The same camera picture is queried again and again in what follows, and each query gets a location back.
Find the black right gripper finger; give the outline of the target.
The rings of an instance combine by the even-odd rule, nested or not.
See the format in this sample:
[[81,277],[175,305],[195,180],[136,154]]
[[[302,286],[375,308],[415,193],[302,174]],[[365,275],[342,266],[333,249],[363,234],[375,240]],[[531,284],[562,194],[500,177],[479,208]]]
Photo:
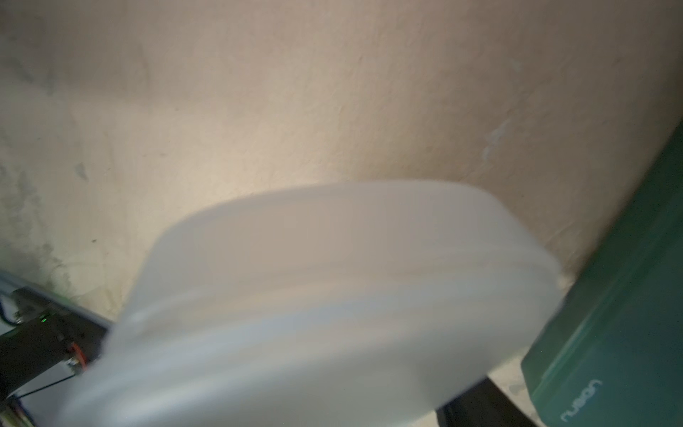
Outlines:
[[536,427],[488,377],[436,411],[440,427]]

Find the dark green pencil case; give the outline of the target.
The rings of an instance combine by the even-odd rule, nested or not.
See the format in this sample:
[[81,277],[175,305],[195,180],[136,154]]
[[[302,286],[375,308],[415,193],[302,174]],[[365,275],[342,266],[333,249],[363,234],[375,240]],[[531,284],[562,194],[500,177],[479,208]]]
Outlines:
[[521,368],[545,425],[681,425],[680,129]]

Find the translucent white pencil case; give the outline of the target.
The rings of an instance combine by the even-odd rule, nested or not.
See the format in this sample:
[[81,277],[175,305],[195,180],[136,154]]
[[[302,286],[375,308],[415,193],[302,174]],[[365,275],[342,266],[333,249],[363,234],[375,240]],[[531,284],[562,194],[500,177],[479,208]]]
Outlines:
[[467,185],[242,197],[158,239],[54,422],[407,426],[533,343],[560,274]]

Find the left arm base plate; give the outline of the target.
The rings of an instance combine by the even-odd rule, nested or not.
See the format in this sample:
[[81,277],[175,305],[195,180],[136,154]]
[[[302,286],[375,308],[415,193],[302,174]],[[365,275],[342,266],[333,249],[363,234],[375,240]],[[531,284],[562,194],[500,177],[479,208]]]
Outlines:
[[61,362],[73,359],[84,371],[100,357],[111,321],[28,286],[8,299],[15,318],[1,311],[1,322],[11,328],[1,335],[2,400]]

